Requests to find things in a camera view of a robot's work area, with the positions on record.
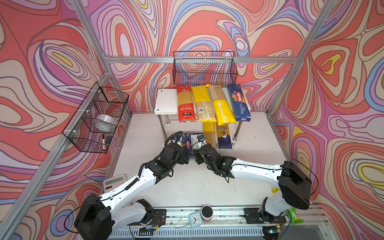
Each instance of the colorful swirl pattern wall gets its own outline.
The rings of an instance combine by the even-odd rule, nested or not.
[[[273,115],[344,240],[384,239],[383,38],[383,1],[339,1]]]
[[[69,2],[0,1],[0,220],[104,72]],[[67,148],[14,240],[75,238],[63,216],[100,192],[126,122],[107,154]]]
[[[233,50],[236,56],[296,56],[322,0],[109,0],[86,3],[109,56],[173,56]],[[111,65],[132,111],[153,111],[157,90],[175,88],[172,64]],[[266,110],[288,64],[237,65],[252,109]]]

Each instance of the red pasta package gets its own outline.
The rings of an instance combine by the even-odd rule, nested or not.
[[[193,98],[191,86],[176,85],[177,104],[179,112],[179,122],[195,122],[195,109],[193,107]]]

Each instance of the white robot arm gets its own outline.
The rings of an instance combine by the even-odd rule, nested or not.
[[[150,222],[153,208],[144,199],[124,206],[142,191],[169,176],[177,163],[188,163],[189,156],[177,144],[180,144],[178,139],[182,132],[176,134],[171,136],[174,137],[172,143],[167,145],[166,141],[163,151],[154,160],[140,167],[138,175],[100,197],[91,194],[84,200],[74,222],[84,240],[105,240],[112,231],[125,225],[135,222],[145,225]],[[292,206],[299,209],[309,207],[311,180],[291,162],[263,165],[222,157],[209,144],[203,145],[195,153],[195,160],[198,164],[206,163],[208,169],[222,177],[248,178],[279,187],[281,191],[264,199],[259,209],[261,222],[271,222],[271,219]]]

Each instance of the wire basket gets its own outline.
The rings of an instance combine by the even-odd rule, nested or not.
[[[235,83],[237,68],[233,51],[173,52],[173,81],[176,85],[206,84],[226,87]]]
[[[128,103],[129,95],[100,87],[67,138],[81,152],[106,153]]]

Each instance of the analog clock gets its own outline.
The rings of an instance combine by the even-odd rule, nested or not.
[[[201,218],[200,212],[194,212],[189,214],[189,223],[191,228],[196,228],[203,225],[203,220]]]

